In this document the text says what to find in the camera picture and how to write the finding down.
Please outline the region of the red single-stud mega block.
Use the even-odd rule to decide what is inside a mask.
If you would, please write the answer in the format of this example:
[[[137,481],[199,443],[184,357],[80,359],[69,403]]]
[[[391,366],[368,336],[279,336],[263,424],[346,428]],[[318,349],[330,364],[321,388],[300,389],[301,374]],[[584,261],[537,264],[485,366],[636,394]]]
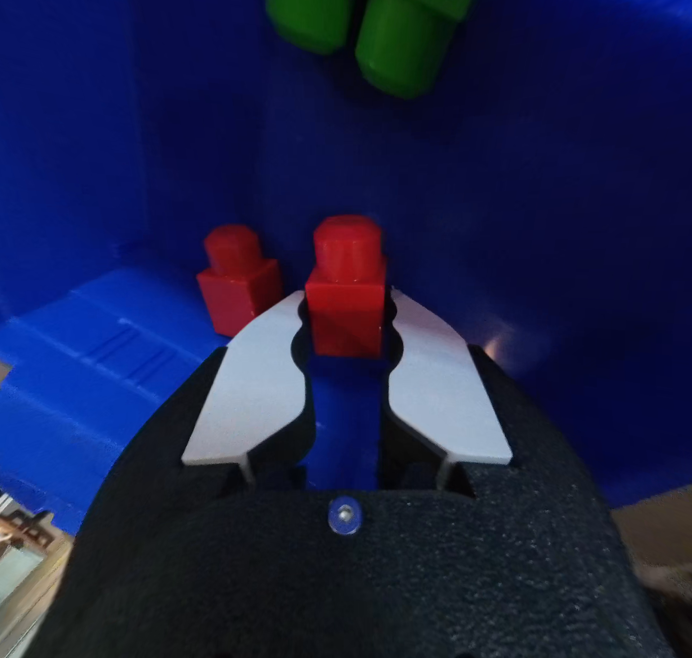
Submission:
[[[234,337],[282,300],[280,266],[265,257],[259,237],[246,225],[213,229],[203,246],[208,267],[196,275],[214,331]]]
[[[314,231],[314,250],[305,284],[314,351],[380,358],[387,270],[381,228],[362,215],[331,216]]]

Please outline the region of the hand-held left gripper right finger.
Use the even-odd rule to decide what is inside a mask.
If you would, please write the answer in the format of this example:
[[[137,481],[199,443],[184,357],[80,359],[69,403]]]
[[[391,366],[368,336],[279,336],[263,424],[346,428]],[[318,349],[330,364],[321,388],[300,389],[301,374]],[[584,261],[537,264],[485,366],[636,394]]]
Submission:
[[[448,462],[508,465],[513,452],[475,366],[451,325],[394,288],[403,345],[387,397],[393,415]]]

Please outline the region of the blue plastic bin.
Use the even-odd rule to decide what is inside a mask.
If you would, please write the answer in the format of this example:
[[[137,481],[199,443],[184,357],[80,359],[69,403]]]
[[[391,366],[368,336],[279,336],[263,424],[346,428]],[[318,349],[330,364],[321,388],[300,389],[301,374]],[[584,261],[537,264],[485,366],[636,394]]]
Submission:
[[[403,101],[264,0],[1,0],[1,487],[76,533],[223,340],[241,223],[285,289],[326,217],[482,345],[611,507],[691,482],[691,0],[475,0]]]

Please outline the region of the green mega block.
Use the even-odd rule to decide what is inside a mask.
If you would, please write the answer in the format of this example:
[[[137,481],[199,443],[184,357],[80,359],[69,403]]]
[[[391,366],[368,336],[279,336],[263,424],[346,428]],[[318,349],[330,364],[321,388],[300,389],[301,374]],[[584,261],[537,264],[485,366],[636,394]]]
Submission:
[[[331,55],[349,35],[356,0],[265,0],[275,31],[294,46]],[[412,100],[434,85],[457,26],[473,0],[367,0],[356,40],[371,85]]]

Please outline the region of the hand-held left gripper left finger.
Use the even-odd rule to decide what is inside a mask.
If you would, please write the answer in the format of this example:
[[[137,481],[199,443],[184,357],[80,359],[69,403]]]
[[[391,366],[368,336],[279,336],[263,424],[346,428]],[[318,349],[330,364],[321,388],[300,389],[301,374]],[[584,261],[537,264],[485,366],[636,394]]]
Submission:
[[[297,465],[316,440],[309,329],[293,292],[243,328],[226,352],[183,451],[185,465]]]

